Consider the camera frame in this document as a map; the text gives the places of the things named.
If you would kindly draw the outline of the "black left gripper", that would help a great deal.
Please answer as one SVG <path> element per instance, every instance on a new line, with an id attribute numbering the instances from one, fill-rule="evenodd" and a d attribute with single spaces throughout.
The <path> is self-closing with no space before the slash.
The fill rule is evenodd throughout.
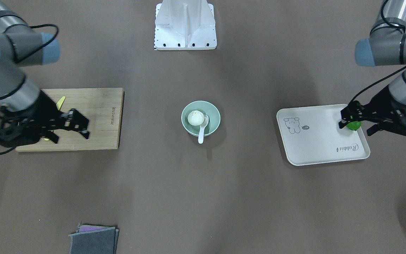
<path id="1" fill-rule="evenodd" d="M 348 103 L 340 115 L 340 129 L 360 129 L 362 121 L 369 121 L 374 125 L 367 129 L 368 136 L 387 131 L 406 137 L 406 105 L 396 101 L 388 88 L 379 91 L 366 105 L 359 101 Z"/>

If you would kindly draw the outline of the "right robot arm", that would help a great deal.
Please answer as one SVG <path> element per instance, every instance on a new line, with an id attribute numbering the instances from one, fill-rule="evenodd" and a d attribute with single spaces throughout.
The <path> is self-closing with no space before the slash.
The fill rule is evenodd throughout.
<path id="1" fill-rule="evenodd" d="M 0 1 L 0 146 L 14 150 L 47 138 L 58 143 L 56 129 L 89 138 L 89 120 L 77 109 L 60 111 L 56 103 L 22 70 L 23 66 L 51 64 L 61 50 L 54 34 L 35 32 L 17 13 Z"/>

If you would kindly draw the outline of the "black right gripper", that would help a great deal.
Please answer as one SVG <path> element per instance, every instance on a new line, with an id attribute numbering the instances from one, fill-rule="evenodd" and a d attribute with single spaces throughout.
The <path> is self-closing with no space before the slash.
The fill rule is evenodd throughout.
<path id="1" fill-rule="evenodd" d="M 1 106 L 3 114 L 0 123 L 0 146 L 13 148 L 37 143 L 47 137 L 58 143 L 59 137 L 52 134 L 52 130 L 63 129 L 80 133 L 89 139 L 89 119 L 76 108 L 60 111 L 56 103 L 40 92 L 34 104 L 25 110 L 9 111 L 7 106 Z"/>

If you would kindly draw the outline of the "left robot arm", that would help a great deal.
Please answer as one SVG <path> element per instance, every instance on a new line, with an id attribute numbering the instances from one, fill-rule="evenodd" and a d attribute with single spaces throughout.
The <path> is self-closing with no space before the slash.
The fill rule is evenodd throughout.
<path id="1" fill-rule="evenodd" d="M 355 60 L 360 66 L 402 65 L 398 77 L 362 105 L 356 98 L 340 112 L 339 128 L 357 130 L 362 121 L 373 122 L 371 136 L 379 131 L 406 137 L 406 0 L 384 0 L 369 37 L 357 42 Z"/>

